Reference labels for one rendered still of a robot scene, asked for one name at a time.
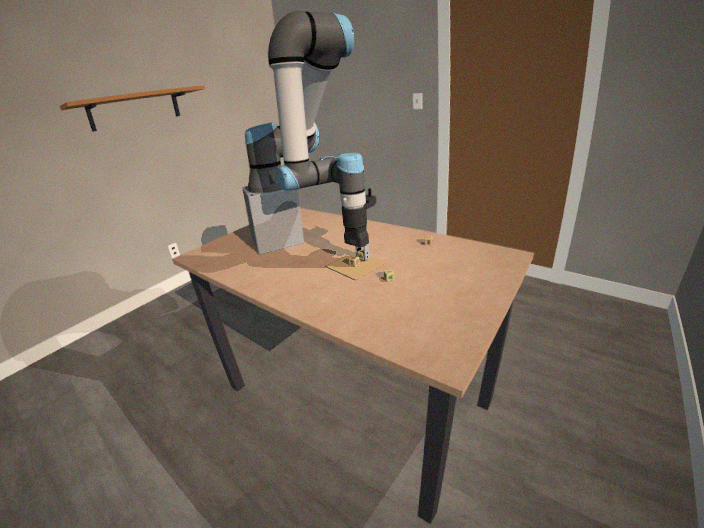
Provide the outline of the tan flat mat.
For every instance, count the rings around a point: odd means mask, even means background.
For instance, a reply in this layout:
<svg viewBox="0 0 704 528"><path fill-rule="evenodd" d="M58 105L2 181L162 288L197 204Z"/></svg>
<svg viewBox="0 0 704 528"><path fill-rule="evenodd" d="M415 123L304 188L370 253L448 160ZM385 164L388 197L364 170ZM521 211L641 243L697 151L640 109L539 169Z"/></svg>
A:
<svg viewBox="0 0 704 528"><path fill-rule="evenodd" d="M327 265L326 267L353 280L357 280L360 277L385 264L384 261L369 256L370 258L367 260L359 259L360 264L354 267L349 265L349 258L352 256L356 256L356 251Z"/></svg>

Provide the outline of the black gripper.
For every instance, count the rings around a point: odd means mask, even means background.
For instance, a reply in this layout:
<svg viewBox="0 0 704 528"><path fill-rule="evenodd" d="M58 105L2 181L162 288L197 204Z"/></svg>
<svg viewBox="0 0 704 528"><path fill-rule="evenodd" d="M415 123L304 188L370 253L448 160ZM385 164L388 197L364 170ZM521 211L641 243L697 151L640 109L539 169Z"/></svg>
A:
<svg viewBox="0 0 704 528"><path fill-rule="evenodd" d="M357 252L363 247L364 260L369 259L369 235L366 230L367 214L366 209L376 204L376 196L371 196L371 188L368 195L356 194L341 195L343 225L345 227L344 242L355 246ZM365 197L366 196L366 197Z"/></svg>

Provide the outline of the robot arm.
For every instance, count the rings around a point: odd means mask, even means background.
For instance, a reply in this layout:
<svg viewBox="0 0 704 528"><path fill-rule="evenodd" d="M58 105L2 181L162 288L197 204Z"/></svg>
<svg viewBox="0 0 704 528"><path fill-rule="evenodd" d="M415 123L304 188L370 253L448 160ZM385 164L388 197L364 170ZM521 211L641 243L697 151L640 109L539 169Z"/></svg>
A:
<svg viewBox="0 0 704 528"><path fill-rule="evenodd" d="M277 23L269 42L268 60L274 72L279 126L273 122L245 131L249 192L298 190L330 182L340 182L341 194L365 191L360 154L316 161L309 161L308 156L319 143L315 118L330 72L338 67L341 57L352 53L353 47L352 25L341 14L294 11Z"/></svg>

